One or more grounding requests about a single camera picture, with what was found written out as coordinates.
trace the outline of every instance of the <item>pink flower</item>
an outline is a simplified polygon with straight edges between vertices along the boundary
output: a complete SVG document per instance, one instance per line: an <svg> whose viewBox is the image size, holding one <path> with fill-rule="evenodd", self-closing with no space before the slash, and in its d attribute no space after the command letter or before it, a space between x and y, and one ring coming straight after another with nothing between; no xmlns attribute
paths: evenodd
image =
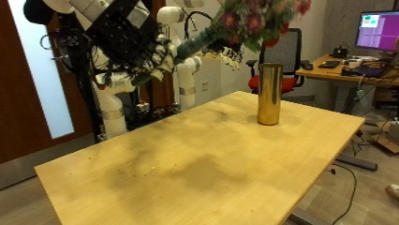
<svg viewBox="0 0 399 225"><path fill-rule="evenodd" d="M250 14L246 18L246 30L249 34L258 33L265 27L262 16L260 14Z"/></svg>
<svg viewBox="0 0 399 225"><path fill-rule="evenodd" d="M305 15L305 13L310 10L311 0L301 1L296 3L297 11Z"/></svg>
<svg viewBox="0 0 399 225"><path fill-rule="evenodd" d="M262 8L266 4L266 0L246 0L249 9L252 11L257 11L260 10L260 8Z"/></svg>
<svg viewBox="0 0 399 225"><path fill-rule="evenodd" d="M240 43L240 35L233 35L230 38L229 38L229 45L234 45L234 44L238 44Z"/></svg>
<svg viewBox="0 0 399 225"><path fill-rule="evenodd" d="M228 28L236 28L238 24L238 16L232 12L226 12L222 16L222 21Z"/></svg>

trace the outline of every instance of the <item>laptop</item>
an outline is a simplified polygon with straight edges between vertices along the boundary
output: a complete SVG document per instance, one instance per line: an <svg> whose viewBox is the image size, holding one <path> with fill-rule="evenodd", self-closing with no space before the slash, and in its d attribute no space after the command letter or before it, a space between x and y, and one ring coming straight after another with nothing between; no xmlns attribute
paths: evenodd
<svg viewBox="0 0 399 225"><path fill-rule="evenodd" d="M399 63L399 53L395 54L394 58L390 60L390 63L387 64L386 67L369 67L361 65L359 67L355 67L353 71L357 72L359 75L365 75L366 77L379 78L395 70L398 63Z"/></svg>

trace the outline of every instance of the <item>flowers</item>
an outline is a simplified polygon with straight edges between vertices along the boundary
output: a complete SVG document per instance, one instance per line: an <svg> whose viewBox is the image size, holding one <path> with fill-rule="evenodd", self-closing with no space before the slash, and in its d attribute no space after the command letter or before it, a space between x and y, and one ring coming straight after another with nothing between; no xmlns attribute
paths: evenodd
<svg viewBox="0 0 399 225"><path fill-rule="evenodd" d="M278 39L288 32L290 21L298 14L305 15L310 4L311 0L226 0L210 29L220 31L218 38L238 36L236 40L260 51L262 42Z"/></svg>
<svg viewBox="0 0 399 225"><path fill-rule="evenodd" d="M242 43L256 52L264 43L273 46L288 32L290 21L310 10L310 3L311 0L225 0L210 26L177 47L174 64L216 40L236 46Z"/></svg>

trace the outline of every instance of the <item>table leg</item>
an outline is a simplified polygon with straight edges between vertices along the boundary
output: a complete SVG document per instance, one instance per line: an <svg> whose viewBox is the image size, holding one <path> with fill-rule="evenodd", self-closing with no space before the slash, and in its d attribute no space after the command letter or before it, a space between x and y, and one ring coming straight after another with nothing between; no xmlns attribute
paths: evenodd
<svg viewBox="0 0 399 225"><path fill-rule="evenodd" d="M298 225L330 225L321 218L311 215L307 211L301 208L296 208L289 215L289 221Z"/></svg>

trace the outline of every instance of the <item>door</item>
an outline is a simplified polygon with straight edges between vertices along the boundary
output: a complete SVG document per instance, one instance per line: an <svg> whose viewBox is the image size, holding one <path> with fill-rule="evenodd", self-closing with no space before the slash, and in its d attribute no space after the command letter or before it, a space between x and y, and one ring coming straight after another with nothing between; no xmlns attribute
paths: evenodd
<svg viewBox="0 0 399 225"><path fill-rule="evenodd" d="M73 132L51 137L8 0L0 0L0 164L91 134L91 117L72 73L60 69Z"/></svg>

